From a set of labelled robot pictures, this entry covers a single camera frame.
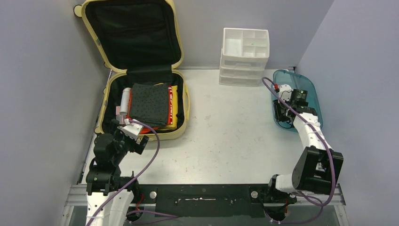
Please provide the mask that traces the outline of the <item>teal transparent plastic tray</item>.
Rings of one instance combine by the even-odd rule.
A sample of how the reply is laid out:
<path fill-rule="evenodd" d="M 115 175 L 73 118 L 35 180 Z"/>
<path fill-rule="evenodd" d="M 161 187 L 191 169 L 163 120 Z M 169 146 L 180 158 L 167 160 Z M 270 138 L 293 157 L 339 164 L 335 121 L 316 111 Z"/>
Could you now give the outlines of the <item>teal transparent plastic tray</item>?
<path fill-rule="evenodd" d="M 319 105 L 319 100 L 317 97 L 317 92 L 314 84 L 307 77 L 293 73 L 287 70 L 276 70 L 272 76 L 272 85 L 273 89 L 274 84 L 282 85 L 288 84 L 293 89 L 291 94 L 291 101 L 286 102 L 289 106 L 291 106 L 298 113 L 311 113 L 318 117 L 318 122 L 320 123 L 320 127 L 323 127 L 323 118 L 321 115 L 321 109 Z M 274 117 L 274 109 L 273 109 L 273 101 L 278 100 L 273 94 L 272 98 L 272 110 Z M 290 115 L 294 119 L 295 114 L 290 111 Z M 295 131 L 293 122 L 276 122 L 276 124 L 283 128 L 291 131 Z"/>

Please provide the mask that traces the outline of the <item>yellow hard-shell suitcase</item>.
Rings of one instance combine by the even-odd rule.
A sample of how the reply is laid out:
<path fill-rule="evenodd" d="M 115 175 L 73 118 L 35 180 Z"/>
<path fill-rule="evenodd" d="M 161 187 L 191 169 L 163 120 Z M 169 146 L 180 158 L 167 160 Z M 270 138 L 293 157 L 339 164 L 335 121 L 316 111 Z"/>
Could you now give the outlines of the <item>yellow hard-shell suitcase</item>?
<path fill-rule="evenodd" d="M 103 58 L 113 71 L 103 90 L 95 128 L 107 133 L 116 117 L 122 91 L 134 84 L 166 83 L 177 88 L 175 129 L 156 130 L 162 140 L 181 136 L 190 113 L 190 96 L 184 75 L 178 71 L 184 52 L 171 0 L 87 0 L 74 6 Z"/>

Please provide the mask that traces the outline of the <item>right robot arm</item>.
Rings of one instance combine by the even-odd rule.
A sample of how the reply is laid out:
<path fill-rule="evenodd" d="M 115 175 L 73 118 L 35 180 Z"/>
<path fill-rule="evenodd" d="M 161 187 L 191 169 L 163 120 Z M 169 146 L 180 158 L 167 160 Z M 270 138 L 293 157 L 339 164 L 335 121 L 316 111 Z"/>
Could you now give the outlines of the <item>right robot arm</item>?
<path fill-rule="evenodd" d="M 281 85 L 276 92 L 278 97 L 273 101 L 275 119 L 296 129 L 303 152 L 291 174 L 272 176 L 266 195 L 277 202 L 291 194 L 304 197 L 304 193 L 309 192 L 328 195 L 330 201 L 342 168 L 343 155 L 335 152 L 326 141 L 318 114 L 307 102 L 306 90 Z"/>

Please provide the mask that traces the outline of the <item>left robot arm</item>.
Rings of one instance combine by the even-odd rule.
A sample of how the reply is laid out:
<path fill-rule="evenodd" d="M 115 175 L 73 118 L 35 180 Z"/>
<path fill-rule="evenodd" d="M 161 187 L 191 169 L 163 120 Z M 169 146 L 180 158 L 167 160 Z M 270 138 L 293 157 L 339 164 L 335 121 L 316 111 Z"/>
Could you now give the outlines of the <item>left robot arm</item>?
<path fill-rule="evenodd" d="M 128 152 L 142 154 L 148 142 L 140 142 L 116 130 L 94 139 L 94 158 L 86 176 L 88 226 L 121 226 L 132 202 L 140 203 L 144 194 L 134 176 L 123 177 L 119 164 Z"/>

